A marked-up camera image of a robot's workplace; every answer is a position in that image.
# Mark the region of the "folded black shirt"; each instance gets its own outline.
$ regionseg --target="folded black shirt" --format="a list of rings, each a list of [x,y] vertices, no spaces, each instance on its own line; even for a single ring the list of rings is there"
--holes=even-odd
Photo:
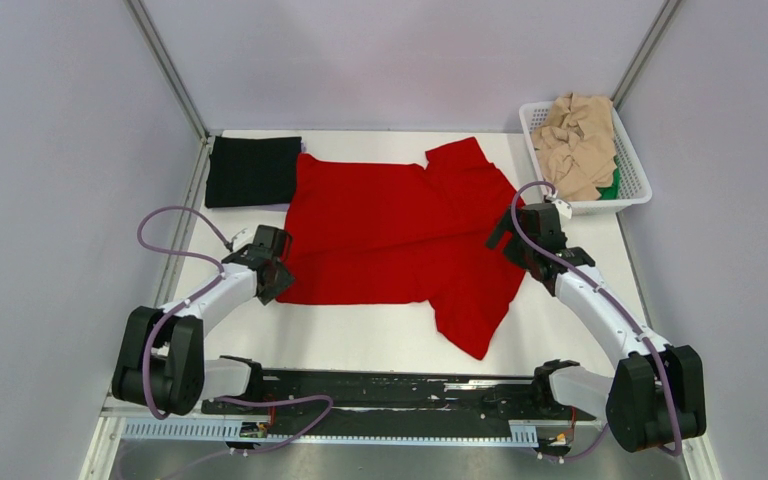
[[[296,193],[301,137],[216,137],[204,205],[207,208],[290,203]]]

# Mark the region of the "black cover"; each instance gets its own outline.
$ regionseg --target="black cover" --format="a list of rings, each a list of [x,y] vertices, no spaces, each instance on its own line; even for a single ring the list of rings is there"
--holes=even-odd
[[[301,151],[301,137],[217,137],[210,154],[204,206],[290,203],[296,193],[296,159]]]

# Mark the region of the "beige cloth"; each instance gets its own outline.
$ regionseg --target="beige cloth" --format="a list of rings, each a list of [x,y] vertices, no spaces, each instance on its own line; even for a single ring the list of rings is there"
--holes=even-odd
[[[555,100],[549,117],[531,134],[543,178],[567,201],[598,200],[596,187],[613,182],[611,99],[571,93]]]

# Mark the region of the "black folded cloth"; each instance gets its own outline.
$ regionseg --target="black folded cloth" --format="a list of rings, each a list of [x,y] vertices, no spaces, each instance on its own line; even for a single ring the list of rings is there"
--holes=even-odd
[[[216,137],[204,206],[290,203],[296,193],[296,159],[301,151],[301,137]]]

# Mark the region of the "green cloth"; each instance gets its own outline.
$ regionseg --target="green cloth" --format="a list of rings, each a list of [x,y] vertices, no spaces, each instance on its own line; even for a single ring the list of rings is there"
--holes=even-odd
[[[614,157],[614,165],[617,164],[618,158]],[[599,193],[602,195],[599,197],[599,200],[616,200],[617,197],[620,194],[620,169],[615,168],[614,169],[614,181],[611,182],[610,187],[596,187],[596,190],[599,190]]]

